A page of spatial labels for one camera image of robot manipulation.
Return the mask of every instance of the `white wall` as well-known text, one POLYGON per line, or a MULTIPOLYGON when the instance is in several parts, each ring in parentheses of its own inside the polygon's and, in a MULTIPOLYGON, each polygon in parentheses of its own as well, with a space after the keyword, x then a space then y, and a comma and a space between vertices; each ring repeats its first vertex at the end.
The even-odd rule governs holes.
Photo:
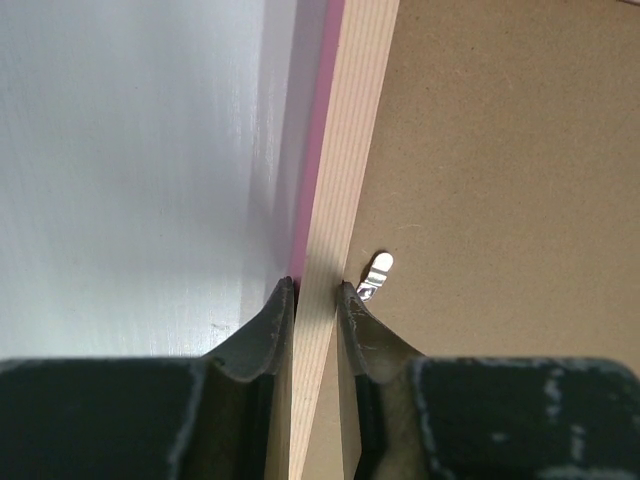
POLYGON ((0 357, 199 354, 259 310, 295 10, 0 1, 0 357))

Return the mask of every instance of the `brown cardboard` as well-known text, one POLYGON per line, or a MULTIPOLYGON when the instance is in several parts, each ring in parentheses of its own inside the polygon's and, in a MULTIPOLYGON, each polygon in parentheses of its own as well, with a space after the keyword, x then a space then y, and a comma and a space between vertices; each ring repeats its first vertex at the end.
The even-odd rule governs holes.
MULTIPOLYGON (((640 374, 640 8, 402 0, 345 277, 428 355, 640 374)), ((335 343, 305 479, 341 478, 335 343)))

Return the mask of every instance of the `metal clip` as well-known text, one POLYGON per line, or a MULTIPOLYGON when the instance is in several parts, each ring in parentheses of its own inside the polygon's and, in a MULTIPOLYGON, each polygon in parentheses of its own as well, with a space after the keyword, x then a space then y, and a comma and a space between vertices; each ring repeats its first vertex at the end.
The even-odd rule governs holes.
POLYGON ((362 282, 360 282, 360 285, 358 285, 358 288, 356 289, 360 300, 363 302, 371 300, 371 297, 373 297, 376 291, 387 279, 387 275, 389 274, 389 270, 391 270, 392 265, 393 256, 388 252, 378 253, 374 257, 373 262, 371 262, 371 267, 367 272, 367 276, 362 282))

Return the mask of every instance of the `light wood edge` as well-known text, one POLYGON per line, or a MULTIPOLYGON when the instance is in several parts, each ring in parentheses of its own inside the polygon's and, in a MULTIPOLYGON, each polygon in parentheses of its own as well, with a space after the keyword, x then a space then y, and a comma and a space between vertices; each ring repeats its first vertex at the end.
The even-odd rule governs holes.
POLYGON ((345 2, 294 329, 292 480, 309 446, 398 2, 345 2))

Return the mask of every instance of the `pink stripe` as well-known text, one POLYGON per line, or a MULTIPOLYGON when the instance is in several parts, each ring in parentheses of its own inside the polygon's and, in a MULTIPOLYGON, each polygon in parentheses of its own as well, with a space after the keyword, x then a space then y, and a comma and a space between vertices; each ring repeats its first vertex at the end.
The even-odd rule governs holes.
POLYGON ((344 2, 345 0, 329 0, 324 21, 322 53, 318 66, 313 112, 309 126, 305 171, 298 194, 298 213, 293 252, 289 263, 289 275, 293 277, 298 286, 300 285, 300 279, 304 272, 307 254, 313 198, 316 193, 318 169, 320 168, 322 140, 324 138, 324 128, 327 121, 327 111, 329 110, 331 82, 333 80, 333 68, 336 63, 336 53, 338 51, 338 39, 340 37, 344 2))

